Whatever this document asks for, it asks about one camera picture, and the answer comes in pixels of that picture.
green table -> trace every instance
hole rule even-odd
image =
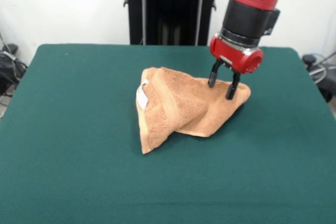
[[[335,119],[295,51],[264,52],[215,135],[142,155],[142,70],[207,77],[208,48],[41,46],[0,123],[0,223],[336,223]]]

white label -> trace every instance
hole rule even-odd
[[[138,87],[138,90],[136,91],[136,100],[142,110],[145,110],[147,103],[148,103],[148,98],[146,94],[143,92],[142,87],[148,83],[148,80],[145,79],[140,86]]]

crumpled towel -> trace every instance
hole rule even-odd
[[[226,100],[230,82],[217,80],[213,88],[207,82],[167,68],[142,72],[136,107],[143,154],[159,147],[173,132],[211,136],[251,94],[250,88],[240,83],[234,98]]]

black object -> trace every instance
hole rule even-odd
[[[0,95],[11,85],[17,87],[26,69],[27,66],[13,55],[0,51]]]
[[[307,65],[307,70],[310,71],[313,64],[316,62],[316,58],[314,55],[303,55],[302,61]]]
[[[213,65],[212,71],[210,73],[210,77],[208,80],[208,86],[210,88],[213,88],[213,86],[215,85],[217,76],[218,76],[218,69],[222,64],[223,64],[222,60],[216,60],[215,64]]]
[[[260,38],[248,38],[239,34],[235,34],[225,27],[222,27],[220,35],[227,40],[234,41],[235,44],[241,45],[245,48],[257,47],[260,41]]]
[[[128,0],[124,0],[123,6],[125,7],[128,4]]]
[[[9,52],[12,55],[15,55],[19,47],[15,44],[7,44],[2,47],[2,51]]]
[[[261,10],[230,0],[223,27],[240,36],[260,39],[266,30],[271,14],[271,10]]]
[[[236,93],[239,82],[240,82],[240,73],[234,72],[233,73],[233,81],[230,84],[230,86],[229,86],[229,88],[226,92],[226,99],[227,100],[232,100],[233,96]]]
[[[271,13],[271,16],[268,19],[264,35],[271,35],[273,28],[278,20],[278,17],[280,15],[280,10],[279,9],[274,9]]]
[[[9,82],[7,79],[0,77],[0,96],[2,96],[9,88]]]
[[[133,45],[207,45],[214,0],[128,0]]]
[[[307,65],[307,70],[309,72],[320,69],[316,63],[317,59],[314,55],[303,55],[302,61]],[[317,81],[322,78],[324,74],[326,75],[322,80],[318,81],[316,85],[325,101],[330,102],[333,96],[336,97],[336,66],[328,63],[320,63],[319,65],[323,66],[326,69],[326,72],[321,71],[314,74],[313,80]]]

white wall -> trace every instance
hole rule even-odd
[[[0,30],[29,63],[44,43],[128,44],[123,0],[0,0]],[[216,0],[210,34],[220,29],[228,0]],[[280,0],[280,18],[261,45],[292,47],[300,54],[336,50],[336,0]]]

